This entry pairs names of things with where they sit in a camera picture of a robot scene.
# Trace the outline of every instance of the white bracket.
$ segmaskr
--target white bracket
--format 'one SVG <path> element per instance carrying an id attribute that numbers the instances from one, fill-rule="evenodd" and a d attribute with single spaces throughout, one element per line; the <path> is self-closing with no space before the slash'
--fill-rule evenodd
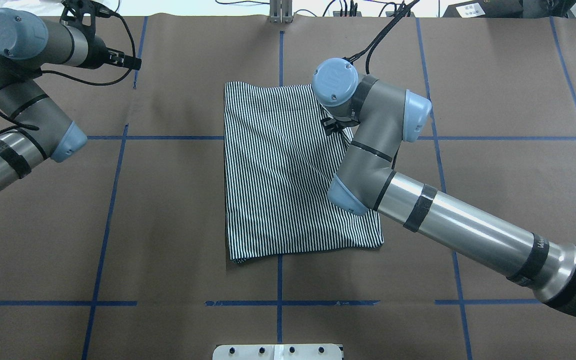
<path id="1" fill-rule="evenodd" d="M 220 345 L 212 360 L 344 360 L 336 344 Z"/>
<path id="2" fill-rule="evenodd" d="M 270 22 L 273 24 L 293 22 L 293 0 L 270 0 Z"/>

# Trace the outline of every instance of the black and white striped fabric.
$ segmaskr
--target black and white striped fabric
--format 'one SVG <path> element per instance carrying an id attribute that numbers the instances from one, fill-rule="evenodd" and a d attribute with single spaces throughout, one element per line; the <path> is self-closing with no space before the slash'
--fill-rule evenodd
<path id="1" fill-rule="evenodd" d="M 327 199 L 352 132 L 325 135 L 310 85 L 228 82 L 224 102 L 230 260 L 384 243 L 376 212 L 355 216 Z"/>

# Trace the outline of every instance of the blue joint cap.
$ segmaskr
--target blue joint cap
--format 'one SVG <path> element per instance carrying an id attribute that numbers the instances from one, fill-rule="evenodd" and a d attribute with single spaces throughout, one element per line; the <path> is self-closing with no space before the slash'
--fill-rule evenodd
<path id="1" fill-rule="evenodd" d="M 415 142 L 426 125 L 430 110 L 433 108 L 430 100 L 406 90 L 406 105 L 404 107 L 403 141 Z"/>
<path id="2" fill-rule="evenodd" d="M 337 205 L 350 214 L 362 216 L 368 212 L 368 207 L 365 207 L 365 205 L 350 192 L 348 187 L 341 182 L 337 174 L 334 174 L 332 178 L 327 197 L 330 203 Z"/>
<path id="3" fill-rule="evenodd" d="M 57 148 L 55 148 L 52 155 L 50 155 L 50 159 L 61 163 L 67 158 L 70 158 L 71 155 L 76 153 L 78 150 L 83 148 L 87 141 L 88 137 L 86 134 L 84 134 L 80 127 L 77 126 L 75 121 L 73 121 L 70 123 L 70 127 L 68 130 L 66 130 L 66 133 L 61 138 Z"/>
<path id="4" fill-rule="evenodd" d="M 338 57 L 319 64 L 312 75 L 312 91 L 324 107 L 337 107 L 350 100 L 358 84 L 357 69 Z"/>
<path id="5" fill-rule="evenodd" d="M 36 57 L 48 44 L 48 28 L 36 14 L 0 7 L 0 55 L 13 60 Z"/>

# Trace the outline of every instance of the label sticker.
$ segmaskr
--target label sticker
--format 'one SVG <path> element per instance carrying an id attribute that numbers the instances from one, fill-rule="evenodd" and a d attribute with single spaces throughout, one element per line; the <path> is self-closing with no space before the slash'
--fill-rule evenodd
<path id="1" fill-rule="evenodd" d="M 455 9 L 457 9 L 457 12 L 459 12 L 459 15 L 462 18 L 475 18 L 475 16 L 486 15 L 484 9 L 482 9 L 482 5 L 480 5 L 478 2 L 475 2 L 474 4 L 457 6 Z"/>

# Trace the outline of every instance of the folded fabric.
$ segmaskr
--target folded fabric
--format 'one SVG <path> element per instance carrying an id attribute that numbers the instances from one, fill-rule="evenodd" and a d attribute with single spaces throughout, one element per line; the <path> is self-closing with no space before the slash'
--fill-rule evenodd
<path id="1" fill-rule="evenodd" d="M 376 212 L 356 216 L 327 199 L 352 132 L 326 136 L 310 85 L 228 82 L 224 104 L 230 260 L 384 243 Z"/>

